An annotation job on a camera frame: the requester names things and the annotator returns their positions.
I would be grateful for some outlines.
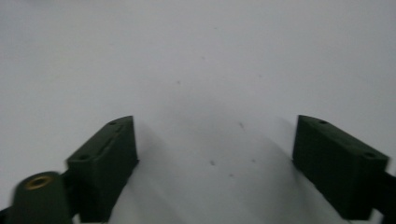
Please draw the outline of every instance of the white background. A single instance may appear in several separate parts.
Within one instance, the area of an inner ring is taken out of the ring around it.
[[[1,1],[0,205],[134,115],[110,223],[347,223],[290,162],[296,118],[396,158],[395,71],[394,0]]]

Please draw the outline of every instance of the white surface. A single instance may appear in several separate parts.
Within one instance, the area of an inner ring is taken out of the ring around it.
[[[393,0],[1,1],[0,205],[134,115],[141,163],[110,223],[346,223],[290,163],[296,116],[396,158],[395,11]]]

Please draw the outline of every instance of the dark speck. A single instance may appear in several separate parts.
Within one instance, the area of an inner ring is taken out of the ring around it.
[[[239,124],[239,127],[241,127],[241,129],[245,130],[245,125],[244,125],[244,123],[242,123],[242,122],[239,121],[238,124]]]

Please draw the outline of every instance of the screw hole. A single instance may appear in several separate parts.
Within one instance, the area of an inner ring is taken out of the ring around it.
[[[25,187],[27,189],[39,189],[39,188],[42,188],[42,187],[48,185],[48,183],[51,181],[52,181],[52,178],[50,176],[42,175],[42,176],[38,176],[38,177],[30,180],[29,182],[27,182]]]
[[[364,157],[366,157],[368,159],[375,158],[375,154],[372,152],[365,152],[363,155],[364,155]]]
[[[78,157],[80,160],[85,161],[90,158],[90,155],[82,155]]]

